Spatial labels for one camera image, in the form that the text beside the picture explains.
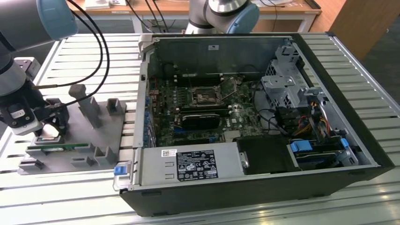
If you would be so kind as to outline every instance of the open computer tower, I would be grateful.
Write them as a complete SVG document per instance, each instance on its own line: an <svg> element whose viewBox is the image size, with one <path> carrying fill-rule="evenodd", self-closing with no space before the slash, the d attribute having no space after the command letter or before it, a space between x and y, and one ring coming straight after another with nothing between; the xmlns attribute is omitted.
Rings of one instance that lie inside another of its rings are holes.
<svg viewBox="0 0 400 225"><path fill-rule="evenodd" d="M393 168L297 33L142 35L120 196L160 216L330 195Z"/></svg>

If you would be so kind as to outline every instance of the perforated metal panel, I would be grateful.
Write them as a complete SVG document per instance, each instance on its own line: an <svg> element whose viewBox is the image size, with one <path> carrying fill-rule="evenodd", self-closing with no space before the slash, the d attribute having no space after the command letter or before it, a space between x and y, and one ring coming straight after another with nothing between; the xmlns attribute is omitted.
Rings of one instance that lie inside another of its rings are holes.
<svg viewBox="0 0 400 225"><path fill-rule="evenodd" d="M142 218L112 189L110 170L20 176L17 165L32 136L6 131L0 141L0 218L1 224L394 224L400 220L400 118L398 106L353 61L340 42L325 34L302 34L329 75L377 138L394 165L370 181L352 184L328 197L268 203L256 206ZM94 96L97 101L118 97L128 100L120 158L130 157L136 90L138 80L136 34L108 34L110 71ZM56 43L36 82L65 83L90 74L98 49L90 35L76 35ZM96 88L104 69L85 81L86 92ZM70 101L68 89L42 91L46 97Z"/></svg>

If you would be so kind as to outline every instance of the blue latch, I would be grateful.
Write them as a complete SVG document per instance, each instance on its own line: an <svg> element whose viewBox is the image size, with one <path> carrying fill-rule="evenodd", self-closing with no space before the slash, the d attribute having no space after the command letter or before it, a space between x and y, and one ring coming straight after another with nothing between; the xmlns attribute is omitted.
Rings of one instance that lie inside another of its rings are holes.
<svg viewBox="0 0 400 225"><path fill-rule="evenodd" d="M348 140L346 140L345 138L341 138L341 139L340 139L340 142L341 142L341 144L342 144L344 149L346 149L346 148L349 147L349 142L348 142Z"/></svg>
<svg viewBox="0 0 400 225"><path fill-rule="evenodd" d="M116 166L113 168L113 175L120 176L126 174L126 167L125 166Z"/></svg>
<svg viewBox="0 0 400 225"><path fill-rule="evenodd" d="M312 150L312 146L310 146L310 142L309 141L293 141L292 144L289 144L292 152L297 152L297 151L310 151Z"/></svg>

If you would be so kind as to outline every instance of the green circuit board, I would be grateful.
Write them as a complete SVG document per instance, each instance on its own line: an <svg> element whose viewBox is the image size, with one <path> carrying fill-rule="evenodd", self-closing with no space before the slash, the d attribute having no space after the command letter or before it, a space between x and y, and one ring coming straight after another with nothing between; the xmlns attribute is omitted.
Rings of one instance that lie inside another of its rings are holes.
<svg viewBox="0 0 400 225"><path fill-rule="evenodd" d="M217 86L178 87L172 80L150 82L154 130L157 146L174 146L226 142L224 133L238 131L240 136L261 135L262 128L252 105L252 82L242 82L237 76L224 76ZM181 111L214 112L204 107L220 107L229 112L220 117L217 128L185 131L178 126Z"/></svg>

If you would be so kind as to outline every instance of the robotic arm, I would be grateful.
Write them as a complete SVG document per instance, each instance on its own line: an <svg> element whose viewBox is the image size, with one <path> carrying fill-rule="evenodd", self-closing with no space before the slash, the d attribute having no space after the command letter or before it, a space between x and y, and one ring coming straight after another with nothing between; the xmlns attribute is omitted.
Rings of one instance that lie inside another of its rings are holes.
<svg viewBox="0 0 400 225"><path fill-rule="evenodd" d="M190 0L186 34L250 33L260 16L250 0Z"/></svg>
<svg viewBox="0 0 400 225"><path fill-rule="evenodd" d="M65 0L0 0L0 121L16 135L41 130L48 117L38 90L10 53L77 33Z"/></svg>
<svg viewBox="0 0 400 225"><path fill-rule="evenodd" d="M192 0L186 34L249 33L258 14L250 0ZM16 135L40 135L44 123L62 133L69 115L66 108L52 110L61 102L42 99L10 53L76 33L65 0L0 0L0 121Z"/></svg>

